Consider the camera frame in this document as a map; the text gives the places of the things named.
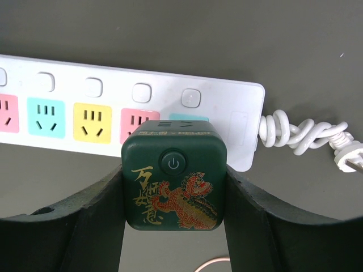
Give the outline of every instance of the gray table surface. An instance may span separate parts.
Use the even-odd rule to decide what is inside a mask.
[[[259,82],[264,113],[284,109],[295,124],[346,121],[363,141],[361,14],[359,0],[2,0],[0,54]],[[0,154],[0,216],[63,199],[120,161],[5,144]],[[244,175],[318,214],[363,214],[363,177],[340,172],[328,146],[296,157],[288,147],[260,144]],[[128,227],[120,267],[185,272],[224,255],[223,227],[204,233]]]

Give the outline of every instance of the dark green device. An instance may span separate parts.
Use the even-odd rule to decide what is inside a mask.
[[[146,121],[123,144],[127,222],[213,230],[223,220],[227,148],[206,121]]]

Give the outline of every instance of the power button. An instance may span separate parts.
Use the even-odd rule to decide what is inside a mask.
[[[161,159],[162,170],[169,175],[177,175],[185,169],[185,157],[177,151],[167,152]]]

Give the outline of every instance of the white power strip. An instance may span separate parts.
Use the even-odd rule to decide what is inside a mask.
[[[228,164],[247,171],[264,94],[257,83],[0,55],[0,142],[120,156],[147,119],[208,120]]]

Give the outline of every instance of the blue outlet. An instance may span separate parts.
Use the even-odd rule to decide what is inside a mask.
[[[189,114],[179,114],[171,113],[169,115],[169,120],[187,120],[187,121],[208,121],[209,118],[205,116],[189,115]]]
[[[28,98],[28,130],[31,135],[64,138],[64,102],[51,99]]]

